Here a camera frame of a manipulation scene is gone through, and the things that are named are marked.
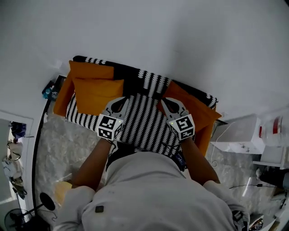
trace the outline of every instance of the clear plastic container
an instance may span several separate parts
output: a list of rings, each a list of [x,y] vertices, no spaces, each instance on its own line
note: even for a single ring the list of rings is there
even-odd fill
[[[289,146],[289,114],[264,122],[260,127],[259,136],[267,146]]]

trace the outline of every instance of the white t-shirt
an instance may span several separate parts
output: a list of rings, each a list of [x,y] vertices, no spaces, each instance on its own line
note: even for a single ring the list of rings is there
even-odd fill
[[[170,158],[138,152],[114,161],[97,193],[86,186],[68,191],[54,230],[245,231],[244,221],[249,214],[229,189],[213,181],[201,186]]]

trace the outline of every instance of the person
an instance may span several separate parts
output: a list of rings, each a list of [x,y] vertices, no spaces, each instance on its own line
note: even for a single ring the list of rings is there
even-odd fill
[[[181,143],[191,179],[161,154],[116,159],[98,187],[111,143],[100,139],[73,179],[55,231],[246,231],[249,214],[220,184],[192,138]]]

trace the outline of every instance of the gray floor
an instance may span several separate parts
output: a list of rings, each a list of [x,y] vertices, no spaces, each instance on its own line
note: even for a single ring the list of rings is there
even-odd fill
[[[45,192],[54,199],[54,185],[57,181],[67,180],[85,161],[96,143],[96,133],[79,125],[69,123],[65,118],[52,114],[51,104],[47,122],[41,130],[35,172],[35,196],[40,204],[39,194]],[[213,146],[210,145],[206,158],[210,161]],[[220,181],[228,187],[246,185],[251,177],[251,184],[257,184],[256,166],[252,164],[254,155],[221,152],[215,148],[213,160]],[[249,212],[272,216],[280,201],[271,201],[274,188],[238,187],[231,189]],[[52,213],[40,211],[41,216],[54,226]]]

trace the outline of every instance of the black and white blanket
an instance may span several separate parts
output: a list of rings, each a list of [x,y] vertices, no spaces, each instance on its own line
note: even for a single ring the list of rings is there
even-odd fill
[[[170,79],[145,70],[84,56],[76,56],[73,61],[113,66],[114,79],[124,79],[123,95],[129,97],[129,105],[124,128],[118,134],[117,140],[168,157],[181,152],[180,146],[176,146],[178,139],[166,123],[167,118],[156,108]],[[185,88],[207,106],[215,107],[216,98],[187,85]],[[98,116],[78,113],[75,94],[67,106],[66,118],[72,123],[96,131]]]

